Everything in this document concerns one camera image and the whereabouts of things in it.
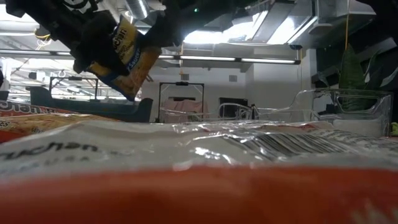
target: ceiling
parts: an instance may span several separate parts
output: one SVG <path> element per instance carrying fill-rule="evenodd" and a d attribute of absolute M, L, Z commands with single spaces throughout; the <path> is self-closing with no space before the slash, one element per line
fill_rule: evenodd
<path fill-rule="evenodd" d="M 343 2 L 347 0 L 334 0 L 334 2 Z M 297 51 L 292 50 L 288 44 L 302 44 L 306 47 L 314 47 L 314 43 L 323 40 L 325 36 L 335 36 L 335 34 L 321 34 L 310 35 L 308 31 L 314 27 L 319 21 L 338 21 L 339 17 L 344 16 L 343 10 L 339 8 L 338 13 L 325 14 L 329 12 L 325 10 L 322 0 L 296 0 L 296 1 L 262 1 L 262 4 L 257 4 L 248 10 L 251 22 L 243 22 L 235 24 L 229 29 L 228 24 L 232 22 L 231 17 L 223 16 L 213 22 L 209 23 L 203 29 L 194 32 L 185 39 L 182 48 L 169 47 L 164 49 L 164 54 L 175 55 L 191 55 L 191 56 L 208 56 L 208 57 L 241 57 L 241 58 L 276 58 L 276 59 L 297 59 Z M 135 26 L 142 32 L 150 28 L 151 23 L 154 22 L 153 15 L 155 9 L 162 10 L 163 6 L 158 0 L 147 0 L 151 7 L 150 16 L 142 21 L 133 21 Z M 99 8 L 102 10 L 110 10 L 115 18 L 119 15 L 128 17 L 126 14 L 126 5 L 124 0 L 106 0 L 103 1 Z M 364 21 L 358 22 L 359 26 L 364 24 Z M 31 35 L 38 24 L 25 15 L 23 18 L 16 18 L 10 16 L 5 12 L 5 5 L 0 4 L 0 49 L 22 49 L 22 50 L 48 50 L 57 52 L 68 52 L 59 41 L 50 41 L 43 43 L 34 35 Z M 42 59 L 21 57 L 18 55 L 7 55 L 10 61 L 14 64 L 14 71 L 11 77 L 12 88 L 11 91 L 15 93 L 28 94 L 25 89 L 27 85 L 47 85 L 49 84 L 50 76 L 58 76 L 61 71 L 66 72 L 67 76 L 75 76 L 73 72 L 73 60 L 57 60 L 54 57 L 47 57 Z M 179 67 L 179 60 L 158 60 L 155 64 L 157 67 Z M 238 62 L 209 62 L 201 60 L 187 60 L 182 62 L 182 67 L 199 67 L 199 68 L 238 68 L 245 72 L 250 64 Z M 32 80 L 28 78 L 29 72 L 38 72 L 40 79 Z M 94 78 L 95 76 L 89 73 L 81 74 L 86 78 Z M 58 87 L 53 89 L 54 95 L 71 95 L 67 87 L 80 86 L 82 90 L 81 99 L 86 100 L 94 94 L 92 81 L 73 82 L 63 80 L 58 83 Z M 111 90 L 103 83 L 99 83 L 99 96 L 114 96 L 120 98 L 121 95 Z"/>

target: pipe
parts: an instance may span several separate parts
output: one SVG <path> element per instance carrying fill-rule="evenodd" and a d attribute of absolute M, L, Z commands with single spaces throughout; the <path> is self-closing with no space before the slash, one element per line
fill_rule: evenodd
<path fill-rule="evenodd" d="M 135 19 L 145 19 L 149 15 L 149 6 L 146 0 L 126 0 L 126 7 Z"/>

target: snack bag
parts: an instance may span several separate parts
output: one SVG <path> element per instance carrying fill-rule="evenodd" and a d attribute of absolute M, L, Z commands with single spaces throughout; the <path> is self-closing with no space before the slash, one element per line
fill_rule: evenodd
<path fill-rule="evenodd" d="M 2 117 L 0 118 L 0 143 L 89 120 L 115 121 L 88 114 L 33 114 Z"/>
<path fill-rule="evenodd" d="M 0 118 L 6 116 L 23 116 L 29 114 L 49 114 L 49 113 L 77 114 L 76 112 L 67 111 L 67 110 L 0 100 Z"/>
<path fill-rule="evenodd" d="M 121 16 L 120 23 L 113 34 L 113 46 L 130 74 L 128 76 L 117 74 L 96 62 L 88 70 L 103 83 L 122 93 L 129 101 L 134 101 L 149 70 L 162 53 L 158 47 L 142 48 L 140 42 L 143 38 L 144 35 Z"/>

